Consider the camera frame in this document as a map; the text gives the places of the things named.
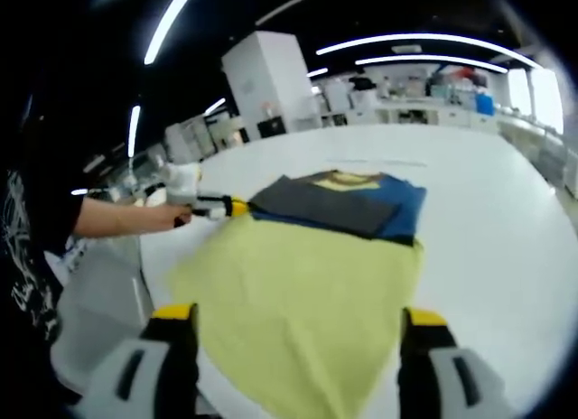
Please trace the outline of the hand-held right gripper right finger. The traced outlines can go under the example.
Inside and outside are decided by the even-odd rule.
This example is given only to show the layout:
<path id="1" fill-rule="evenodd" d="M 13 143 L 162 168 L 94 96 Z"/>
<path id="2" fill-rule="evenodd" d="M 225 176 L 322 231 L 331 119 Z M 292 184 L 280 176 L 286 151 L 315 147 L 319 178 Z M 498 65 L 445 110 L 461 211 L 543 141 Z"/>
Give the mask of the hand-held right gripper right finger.
<path id="1" fill-rule="evenodd" d="M 474 350 L 458 345 L 438 313 L 402 312 L 397 372 L 401 418 L 509 418 L 499 375 Z"/>

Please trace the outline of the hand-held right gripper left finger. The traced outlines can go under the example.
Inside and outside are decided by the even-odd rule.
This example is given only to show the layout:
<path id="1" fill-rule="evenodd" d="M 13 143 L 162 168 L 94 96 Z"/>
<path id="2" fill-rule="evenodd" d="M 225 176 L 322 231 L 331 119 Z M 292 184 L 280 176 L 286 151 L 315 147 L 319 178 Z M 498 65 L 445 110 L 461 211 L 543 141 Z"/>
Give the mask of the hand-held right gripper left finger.
<path id="1" fill-rule="evenodd" d="M 83 396 L 85 418 L 194 418 L 198 306 L 154 312 L 138 337 L 124 340 L 94 369 Z"/>

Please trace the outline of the person's left hand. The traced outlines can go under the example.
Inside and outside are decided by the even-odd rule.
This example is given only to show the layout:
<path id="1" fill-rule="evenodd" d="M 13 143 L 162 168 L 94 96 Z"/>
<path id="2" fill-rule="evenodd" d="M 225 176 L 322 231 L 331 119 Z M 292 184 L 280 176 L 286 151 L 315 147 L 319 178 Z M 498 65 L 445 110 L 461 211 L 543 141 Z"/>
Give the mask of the person's left hand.
<path id="1" fill-rule="evenodd" d="M 167 231 L 185 226 L 191 222 L 192 210 L 189 206 L 163 204 L 155 208 L 158 231 Z"/>

